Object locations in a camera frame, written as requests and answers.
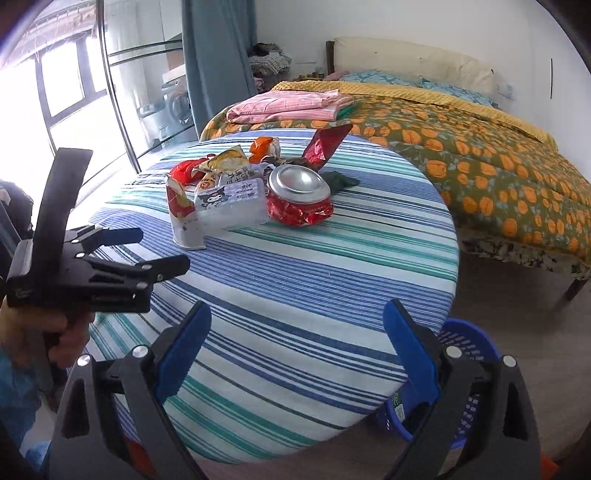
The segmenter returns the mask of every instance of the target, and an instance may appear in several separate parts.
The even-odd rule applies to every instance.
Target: bed leg
[[[587,280],[573,280],[573,282],[570,284],[569,289],[565,292],[564,294],[564,298],[567,299],[568,301],[571,301],[573,298],[575,298],[577,296],[577,293],[579,293],[583,287],[585,286],[585,284],[589,281],[589,279]]]

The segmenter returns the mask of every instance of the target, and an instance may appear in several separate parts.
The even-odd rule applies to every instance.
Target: white wall
[[[591,180],[591,73],[566,33],[543,8],[531,10],[534,47],[534,110],[579,171]],[[550,99],[550,59],[554,65]]]
[[[258,40],[280,45],[293,58],[296,76],[325,67],[324,42],[343,36],[407,40],[491,64],[515,89],[515,100],[502,106],[552,133],[561,152],[591,179],[583,134],[591,127],[591,76],[568,37],[535,0],[255,2]]]
[[[164,39],[170,40],[181,33],[181,0],[160,0]]]

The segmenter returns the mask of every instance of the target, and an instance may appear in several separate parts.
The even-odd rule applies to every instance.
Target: pink striped sheet
[[[334,122],[339,111],[351,105],[353,99],[344,97],[340,101],[322,108],[308,108],[305,110],[290,110],[288,112],[262,113],[260,115],[239,115],[232,119],[233,124],[261,124],[277,120],[324,120]]]
[[[226,119],[233,122],[242,115],[270,115],[290,111],[320,109],[333,103],[339,103],[345,97],[338,90],[329,92],[282,91],[255,95],[237,103],[228,110]]]

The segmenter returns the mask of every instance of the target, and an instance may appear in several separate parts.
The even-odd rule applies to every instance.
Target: round table
[[[172,241],[164,190],[165,174],[179,161],[236,144],[248,151],[265,134],[281,139],[284,156],[297,156],[313,133],[246,132],[163,159],[92,219],[140,227],[144,240],[98,255],[137,262],[183,253]],[[186,275],[154,287],[150,313],[99,314],[91,326],[89,352],[116,358],[153,342],[195,301],[211,307],[211,332],[179,394],[165,403],[196,458],[256,462],[337,435],[405,381],[382,326],[386,302],[399,298],[434,332],[447,317],[459,251],[433,185],[398,154],[353,136],[323,170],[361,181],[333,197],[328,220],[303,228],[269,222],[207,237],[207,249],[185,252]]]

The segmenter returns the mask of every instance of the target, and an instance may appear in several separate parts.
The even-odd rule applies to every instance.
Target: human hand
[[[88,325],[94,319],[94,313],[86,312],[68,323],[63,312],[38,307],[13,308],[8,306],[4,298],[0,308],[0,346],[16,366],[26,368],[31,364],[27,345],[28,328],[61,333],[59,344],[51,347],[47,356],[59,368],[66,368],[74,364],[88,343]]]

